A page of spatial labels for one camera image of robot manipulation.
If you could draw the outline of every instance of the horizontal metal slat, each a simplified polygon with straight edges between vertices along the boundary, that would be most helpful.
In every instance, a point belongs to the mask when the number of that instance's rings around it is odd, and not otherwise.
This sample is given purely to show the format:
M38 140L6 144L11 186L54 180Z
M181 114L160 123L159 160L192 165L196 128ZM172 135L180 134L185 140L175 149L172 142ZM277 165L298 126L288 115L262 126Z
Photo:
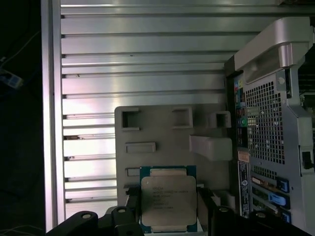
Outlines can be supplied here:
M253 208L253 210L256 210L256 211L259 211L259 210L262 210L262 209L260 209L260 208L258 208L258 207L256 207L256 206L252 206L252 208Z
M115 5L128 5L128 6L157 6L157 5L276 5L274 0L233 0L233 1L222 1L222 0L61 0L62 7L69 5L76 5L78 7L92 5L92 6L115 6Z
M84 127L84 128L63 129L64 136L93 135L93 134L115 135L115 127Z
M63 79L63 94L224 89L223 74Z
M172 63L211 63L211 62L226 62L234 53L213 53L210 55L203 54L148 54L148 55L66 55L62 59L64 67L70 66L89 66L89 65L129 65L129 64L172 64Z
M117 206L117 201L104 201L104 202L88 202L88 203L67 203L65 204L66 218L73 214L88 210L95 212L101 218L108 208Z
M223 63L189 63L189 64L142 64L117 66L84 66L66 67L63 74L93 74L93 73L133 73L133 72L166 72L166 71L223 71Z
M68 5L61 9L62 15L127 15L127 14L211 14L228 15L270 15L307 16L315 12L315 7L277 7L277 6L178 6L178 7L97 7L96 5Z
M66 199L103 198L116 199L117 189L89 189L89 190L68 190L65 192Z
M117 181L115 179L93 180L93 181L72 181L64 183L66 190L71 189L89 189L89 188L115 188Z
M64 177L116 177L116 160L65 161Z
M271 193L270 190L267 190L267 189L265 189L265 188L259 186L258 184L253 183L253 182L252 182L252 187L258 189L259 191L261 191L261 192L263 192L263 193L265 193L265 194L267 194L267 195L268 195L269 193Z
M62 54L237 51L254 35L84 36L62 39Z
M64 156L114 154L115 139L65 140Z
M253 195L252 196L253 199L256 199L258 201L260 201L261 203L263 203L265 206L269 207L270 209L278 212L277 207L272 205L270 202L263 200L262 198L260 198L259 196Z
M63 120L64 127L93 126L93 125L114 125L115 119L110 118L67 118Z
M119 106L217 104L224 102L224 93L211 93L211 91L197 94L148 94L124 97L72 98L63 100L63 114L112 113Z
M81 17L61 21L62 34L260 32L277 17Z

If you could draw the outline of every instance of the white cable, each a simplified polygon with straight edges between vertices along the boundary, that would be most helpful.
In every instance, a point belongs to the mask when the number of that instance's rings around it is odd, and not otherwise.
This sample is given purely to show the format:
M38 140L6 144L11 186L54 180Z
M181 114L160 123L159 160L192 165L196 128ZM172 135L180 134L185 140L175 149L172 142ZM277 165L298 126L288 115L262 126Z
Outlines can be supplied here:
M33 34L33 36L22 46L22 48L20 48L20 50L18 50L14 55L10 56L7 60L4 61L4 63L2 63L0 65L0 70L3 68L3 66L11 61L13 58L15 58L32 40L33 38L35 38L36 35L38 35L40 33L40 30L37 31L35 34Z

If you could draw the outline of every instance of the dark background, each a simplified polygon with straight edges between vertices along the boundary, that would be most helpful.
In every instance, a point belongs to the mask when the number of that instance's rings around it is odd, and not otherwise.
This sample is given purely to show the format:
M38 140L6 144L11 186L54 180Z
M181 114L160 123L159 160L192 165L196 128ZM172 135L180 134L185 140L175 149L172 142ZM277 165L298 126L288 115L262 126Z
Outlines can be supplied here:
M0 17L0 58L8 58L40 30L40 0L3 0ZM0 82L0 230L44 229L41 33L3 68L25 85L14 90Z

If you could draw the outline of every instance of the blue connector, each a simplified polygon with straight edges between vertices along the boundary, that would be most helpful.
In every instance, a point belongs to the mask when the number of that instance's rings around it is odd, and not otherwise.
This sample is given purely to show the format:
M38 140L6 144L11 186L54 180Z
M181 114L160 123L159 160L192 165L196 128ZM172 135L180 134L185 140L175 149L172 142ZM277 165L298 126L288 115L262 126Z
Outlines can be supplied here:
M277 178L277 189L288 193L290 192L289 181L284 178Z
M284 197L278 196L275 193L269 193L268 200L283 207L286 205L286 199Z
M282 220L284 220L285 222L287 222L287 223L289 223L289 224L292 223L292 220L291 220L291 213L290 213L290 212L281 210L281 211L280 211L280 214L281 214Z

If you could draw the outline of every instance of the perforated metal panel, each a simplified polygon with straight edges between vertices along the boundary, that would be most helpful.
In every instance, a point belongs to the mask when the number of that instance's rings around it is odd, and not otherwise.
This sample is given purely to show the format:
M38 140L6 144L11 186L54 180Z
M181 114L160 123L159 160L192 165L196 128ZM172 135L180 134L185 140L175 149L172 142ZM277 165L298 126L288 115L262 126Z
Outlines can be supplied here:
M285 164L281 98L274 82L247 91L246 103L250 155Z
M277 172L262 168L260 166L251 165L251 171L271 179L276 179L277 177Z

